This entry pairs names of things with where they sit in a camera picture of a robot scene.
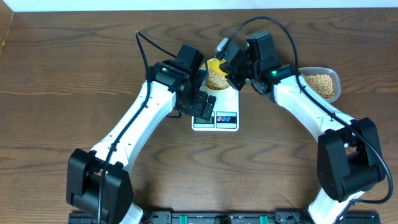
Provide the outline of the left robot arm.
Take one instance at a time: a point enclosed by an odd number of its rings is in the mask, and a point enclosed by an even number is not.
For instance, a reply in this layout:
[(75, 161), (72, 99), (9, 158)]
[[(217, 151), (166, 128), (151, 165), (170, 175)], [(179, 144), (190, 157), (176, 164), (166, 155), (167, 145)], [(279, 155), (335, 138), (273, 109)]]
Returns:
[(172, 110), (211, 119), (216, 98), (200, 87), (206, 77), (203, 54), (182, 45), (173, 60), (146, 68), (138, 97), (118, 124), (90, 151), (68, 159), (66, 201), (97, 223), (140, 223), (130, 173), (148, 138)]

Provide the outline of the clear plastic container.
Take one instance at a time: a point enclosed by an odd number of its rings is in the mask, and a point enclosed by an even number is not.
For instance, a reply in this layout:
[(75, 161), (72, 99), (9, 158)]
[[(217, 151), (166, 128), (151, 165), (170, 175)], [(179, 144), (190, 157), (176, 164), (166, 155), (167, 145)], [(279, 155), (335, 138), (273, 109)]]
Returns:
[(324, 67), (302, 67), (299, 68), (299, 72), (309, 86), (327, 102), (332, 103), (340, 97), (340, 78), (334, 70)]

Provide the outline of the yellow measuring scoop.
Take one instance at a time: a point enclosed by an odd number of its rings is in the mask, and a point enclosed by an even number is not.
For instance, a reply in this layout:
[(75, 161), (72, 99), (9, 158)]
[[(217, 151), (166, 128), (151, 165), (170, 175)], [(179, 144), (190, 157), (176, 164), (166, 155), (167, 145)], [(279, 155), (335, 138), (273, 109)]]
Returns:
[(220, 60), (218, 60), (217, 58), (211, 58), (211, 59), (208, 59), (207, 60), (207, 64), (208, 64), (208, 67), (210, 68), (210, 69), (212, 69), (213, 71), (215, 71), (216, 73), (219, 73), (220, 75), (222, 75), (222, 76), (227, 76), (227, 73), (226, 72), (223, 72), (221, 69), (220, 69), (220, 65), (222, 64), (222, 63), (224, 63), (225, 62), (225, 60), (222, 60), (222, 61), (220, 61)]

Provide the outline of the soybeans pile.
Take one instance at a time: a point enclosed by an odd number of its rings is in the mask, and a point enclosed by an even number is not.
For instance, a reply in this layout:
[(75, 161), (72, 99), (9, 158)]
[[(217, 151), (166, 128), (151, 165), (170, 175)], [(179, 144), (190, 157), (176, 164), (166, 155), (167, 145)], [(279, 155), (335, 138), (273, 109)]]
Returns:
[(327, 74), (304, 75), (305, 81), (323, 98), (333, 98), (333, 80)]

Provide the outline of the soybeans in bowl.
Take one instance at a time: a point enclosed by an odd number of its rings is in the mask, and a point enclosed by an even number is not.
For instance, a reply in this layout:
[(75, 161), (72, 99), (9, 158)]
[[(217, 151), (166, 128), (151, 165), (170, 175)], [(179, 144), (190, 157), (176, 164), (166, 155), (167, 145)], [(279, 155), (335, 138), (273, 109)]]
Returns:
[(212, 69), (208, 71), (208, 79), (205, 86), (212, 90), (224, 90), (230, 87), (226, 76), (224, 77)]

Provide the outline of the white digital kitchen scale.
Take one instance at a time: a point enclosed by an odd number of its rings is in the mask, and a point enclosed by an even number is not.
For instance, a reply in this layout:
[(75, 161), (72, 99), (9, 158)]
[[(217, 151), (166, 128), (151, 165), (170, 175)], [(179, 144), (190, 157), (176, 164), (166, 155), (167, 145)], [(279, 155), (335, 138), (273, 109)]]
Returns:
[(215, 106), (208, 121), (193, 117), (194, 131), (226, 131), (239, 129), (239, 91), (229, 86), (224, 90), (212, 90), (202, 84), (200, 90), (216, 97)]

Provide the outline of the yellow bowl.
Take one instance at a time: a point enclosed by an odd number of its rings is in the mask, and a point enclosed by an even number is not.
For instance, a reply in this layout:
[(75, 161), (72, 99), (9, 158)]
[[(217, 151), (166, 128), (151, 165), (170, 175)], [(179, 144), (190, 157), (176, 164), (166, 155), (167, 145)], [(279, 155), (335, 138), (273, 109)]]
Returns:
[(211, 58), (204, 63), (201, 68), (207, 72), (205, 80), (203, 81), (200, 90), (207, 91), (223, 91), (230, 87), (227, 81), (227, 73), (220, 69), (221, 63), (217, 58)]

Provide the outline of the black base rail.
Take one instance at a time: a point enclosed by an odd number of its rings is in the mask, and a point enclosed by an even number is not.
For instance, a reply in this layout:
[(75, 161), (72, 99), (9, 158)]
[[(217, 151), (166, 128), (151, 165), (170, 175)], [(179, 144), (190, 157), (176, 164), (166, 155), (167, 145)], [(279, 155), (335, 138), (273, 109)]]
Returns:
[[(96, 223), (86, 213), (70, 213), (69, 224)], [(278, 210), (273, 213), (177, 213), (170, 211), (144, 212), (140, 224), (273, 224), (312, 223), (309, 215), (299, 210)], [(378, 213), (346, 213), (343, 224), (380, 224)]]

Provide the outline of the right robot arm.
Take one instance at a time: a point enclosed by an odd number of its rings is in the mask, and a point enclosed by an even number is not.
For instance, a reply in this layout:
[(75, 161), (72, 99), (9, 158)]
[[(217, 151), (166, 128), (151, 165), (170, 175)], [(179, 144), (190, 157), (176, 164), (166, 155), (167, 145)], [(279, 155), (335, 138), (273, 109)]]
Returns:
[(240, 49), (231, 38), (216, 48), (220, 70), (236, 90), (251, 82), (253, 89), (292, 113), (317, 140), (317, 177), (321, 189), (308, 206), (312, 223), (337, 223), (362, 195), (387, 180), (389, 168), (382, 158), (376, 125), (369, 119), (344, 114), (313, 90), (297, 65), (282, 65), (270, 32), (256, 32)]

